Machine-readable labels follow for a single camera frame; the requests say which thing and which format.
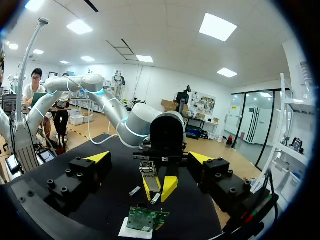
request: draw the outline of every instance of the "chair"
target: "chair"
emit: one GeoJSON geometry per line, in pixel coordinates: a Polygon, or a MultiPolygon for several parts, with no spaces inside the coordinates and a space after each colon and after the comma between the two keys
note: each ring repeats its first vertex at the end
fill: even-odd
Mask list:
{"type": "Polygon", "coordinates": [[[2,96],[2,109],[7,116],[17,109],[17,95],[6,94],[2,96]]]}

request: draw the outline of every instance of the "ceiling light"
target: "ceiling light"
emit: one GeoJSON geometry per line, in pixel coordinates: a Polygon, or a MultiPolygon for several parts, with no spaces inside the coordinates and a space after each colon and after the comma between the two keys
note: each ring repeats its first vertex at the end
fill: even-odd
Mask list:
{"type": "Polygon", "coordinates": [[[45,0],[30,0],[24,7],[30,11],[38,11],[45,0]]]}
{"type": "Polygon", "coordinates": [[[261,92],[260,95],[264,98],[272,98],[272,96],[267,92],[261,92]]]}
{"type": "Polygon", "coordinates": [[[33,53],[34,53],[34,54],[42,55],[42,54],[44,54],[44,51],[41,51],[41,50],[39,50],[39,49],[36,49],[36,50],[33,51],[33,53]]]}
{"type": "Polygon", "coordinates": [[[140,62],[145,62],[145,63],[153,63],[153,62],[154,62],[154,60],[153,60],[152,57],[150,57],[150,56],[136,55],[136,58],[137,58],[140,62]]]}
{"type": "Polygon", "coordinates": [[[199,33],[208,35],[223,42],[231,36],[237,26],[220,17],[206,13],[199,33]]]}
{"type": "Polygon", "coordinates": [[[12,50],[17,50],[18,47],[19,47],[19,46],[18,46],[17,44],[12,44],[12,43],[9,44],[9,48],[12,49],[12,50]]]}
{"type": "Polygon", "coordinates": [[[93,59],[92,57],[89,57],[89,56],[82,56],[81,59],[85,60],[86,62],[94,62],[95,61],[95,59],[93,59]]]}
{"type": "Polygon", "coordinates": [[[92,32],[92,28],[89,27],[84,21],[77,20],[72,23],[70,23],[68,26],[66,26],[68,29],[72,30],[78,35],[86,34],[89,32],[92,32]]]}
{"type": "Polygon", "coordinates": [[[221,75],[223,75],[223,76],[225,76],[227,78],[232,78],[232,77],[238,75],[238,73],[236,73],[234,71],[231,71],[231,70],[229,70],[228,68],[225,68],[225,67],[222,68],[221,70],[217,71],[216,73],[217,74],[221,74],[221,75]]]}

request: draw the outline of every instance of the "green circuit board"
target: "green circuit board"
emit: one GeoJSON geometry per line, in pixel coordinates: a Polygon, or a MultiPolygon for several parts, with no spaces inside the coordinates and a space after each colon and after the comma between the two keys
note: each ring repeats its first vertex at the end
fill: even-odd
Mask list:
{"type": "Polygon", "coordinates": [[[126,227],[144,232],[158,230],[165,223],[165,218],[169,214],[169,212],[150,211],[143,208],[131,207],[126,227]]]}

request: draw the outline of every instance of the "laptop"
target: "laptop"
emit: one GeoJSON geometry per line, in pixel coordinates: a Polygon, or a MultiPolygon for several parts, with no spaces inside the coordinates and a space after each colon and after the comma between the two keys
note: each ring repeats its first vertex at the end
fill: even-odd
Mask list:
{"type": "Polygon", "coordinates": [[[34,105],[36,105],[36,103],[39,101],[39,99],[42,98],[44,95],[47,95],[47,93],[46,92],[35,92],[34,96],[33,96],[32,104],[31,104],[31,108],[33,108],[34,105]]]}

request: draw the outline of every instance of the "black table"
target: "black table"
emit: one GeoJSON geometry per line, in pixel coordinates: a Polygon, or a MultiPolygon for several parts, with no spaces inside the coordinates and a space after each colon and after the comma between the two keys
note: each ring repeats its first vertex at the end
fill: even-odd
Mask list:
{"type": "MultiPolygon", "coordinates": [[[[107,135],[100,135],[94,140],[100,142],[106,137],[107,135]]],[[[75,157],[86,158],[105,151],[111,152],[112,170],[98,192],[90,194],[79,209],[68,217],[85,226],[116,237],[124,218],[129,215],[130,206],[136,207],[139,202],[147,203],[148,201],[139,171],[140,161],[133,159],[133,152],[137,149],[125,147],[116,137],[101,145],[94,145],[88,141],[7,183],[4,185],[4,191],[12,197],[10,186],[20,180],[29,181],[30,179],[34,179],[46,188],[47,180],[56,179],[62,175],[68,168],[68,162],[75,157]],[[130,197],[129,192],[137,186],[141,187],[140,191],[130,197]]],[[[165,169],[159,171],[162,182],[164,173],[165,169]]],[[[20,211],[23,209],[16,199],[13,202],[17,209],[20,211]]],[[[222,233],[211,197],[201,193],[186,168],[180,168],[178,187],[172,195],[164,203],[159,201],[156,205],[148,204],[148,208],[156,211],[163,208],[164,212],[170,213],[163,227],[153,232],[152,239],[202,240],[222,233]]]]}

